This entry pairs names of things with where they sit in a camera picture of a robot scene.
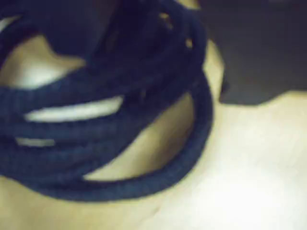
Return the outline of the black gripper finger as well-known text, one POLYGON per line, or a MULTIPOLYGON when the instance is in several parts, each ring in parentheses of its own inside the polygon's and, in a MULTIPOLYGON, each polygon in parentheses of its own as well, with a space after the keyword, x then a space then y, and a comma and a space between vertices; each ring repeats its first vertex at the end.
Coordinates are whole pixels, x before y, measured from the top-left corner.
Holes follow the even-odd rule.
POLYGON ((59 55, 90 58, 106 52, 119 36, 110 60, 132 61, 132 46, 149 14, 152 0, 16 0, 14 8, 42 33, 59 55))
POLYGON ((222 61, 219 100, 257 105, 307 90, 304 0, 202 0, 201 15, 222 61))

